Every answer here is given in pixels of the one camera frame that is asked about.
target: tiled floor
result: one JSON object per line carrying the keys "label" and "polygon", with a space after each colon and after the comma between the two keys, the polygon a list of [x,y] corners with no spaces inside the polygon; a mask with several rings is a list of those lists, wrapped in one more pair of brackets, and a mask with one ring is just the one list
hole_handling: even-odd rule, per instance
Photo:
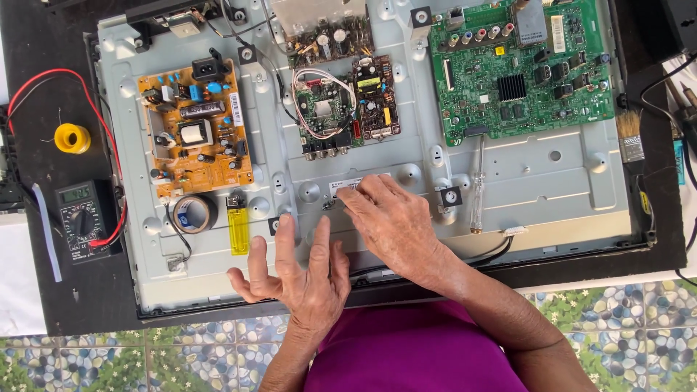
{"label": "tiled floor", "polygon": [[[697,288],[682,280],[528,294],[603,392],[697,392]],[[0,392],[249,392],[288,316],[0,338]]]}

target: yellow lighter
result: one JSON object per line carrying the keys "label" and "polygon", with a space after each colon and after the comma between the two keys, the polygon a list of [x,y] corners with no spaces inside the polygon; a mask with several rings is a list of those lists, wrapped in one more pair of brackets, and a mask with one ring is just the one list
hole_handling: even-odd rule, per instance
{"label": "yellow lighter", "polygon": [[230,251],[233,256],[246,255],[250,251],[250,228],[247,221],[247,208],[240,195],[225,198],[227,222],[230,225]]}

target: black heat sink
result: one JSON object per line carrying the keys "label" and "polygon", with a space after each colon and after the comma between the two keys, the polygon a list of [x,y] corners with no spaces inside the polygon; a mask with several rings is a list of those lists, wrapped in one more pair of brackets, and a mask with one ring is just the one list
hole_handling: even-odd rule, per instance
{"label": "black heat sink", "polygon": [[525,90],[523,75],[512,75],[498,78],[498,100],[508,102],[523,99],[528,94]]}

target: workbench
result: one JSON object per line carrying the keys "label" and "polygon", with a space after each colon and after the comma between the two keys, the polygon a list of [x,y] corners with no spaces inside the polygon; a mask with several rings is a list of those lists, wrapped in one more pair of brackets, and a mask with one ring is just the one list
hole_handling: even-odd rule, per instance
{"label": "workbench", "polygon": [[[91,69],[84,43],[85,33],[94,33],[98,20],[123,13],[145,0],[90,0],[48,13],[39,1],[4,0],[0,3],[0,27],[5,48],[10,96],[30,77],[50,68],[69,68],[86,80]],[[619,15],[631,15],[630,0],[615,0]],[[648,67],[650,59],[638,38],[631,18],[621,20],[620,35],[627,58],[627,93],[638,100],[638,93],[663,75],[660,66]],[[112,168],[107,159],[104,135],[93,133],[93,148],[82,155],[60,152],[50,140],[59,123],[78,123],[99,129],[84,92],[79,85],[62,79],[33,94],[14,118],[16,145],[22,180],[31,187],[38,183],[44,193],[89,179],[108,179]],[[663,89],[655,89],[649,99],[666,102]],[[663,117],[645,114],[641,130],[645,146],[647,173],[675,166],[670,124]],[[657,219],[658,242],[650,250],[584,258],[557,259],[516,268],[496,267],[485,273],[513,288],[552,285],[579,280],[612,278],[682,268],[687,264],[682,233],[682,215],[677,174],[663,170],[646,179],[648,194]],[[48,198],[48,208],[56,211],[56,200]],[[54,282],[43,227],[38,211],[27,210],[41,301],[51,336],[78,335],[99,331],[140,329],[136,313],[130,268],[123,253],[77,266],[62,267],[63,281]],[[370,306],[403,301],[436,299],[438,295],[410,282],[389,282],[370,288],[356,287],[348,307]],[[241,319],[287,312],[277,301],[212,310],[148,323],[148,326]]]}

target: fingernail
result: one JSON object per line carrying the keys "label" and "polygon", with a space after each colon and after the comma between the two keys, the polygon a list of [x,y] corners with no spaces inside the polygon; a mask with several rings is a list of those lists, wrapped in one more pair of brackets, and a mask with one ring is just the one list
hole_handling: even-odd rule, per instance
{"label": "fingernail", "polygon": [[258,249],[261,246],[261,242],[266,241],[261,236],[256,236],[252,239],[252,249]]}
{"label": "fingernail", "polygon": [[281,215],[281,218],[278,220],[278,226],[283,227],[288,224],[288,222],[291,220],[291,216],[287,213]]}

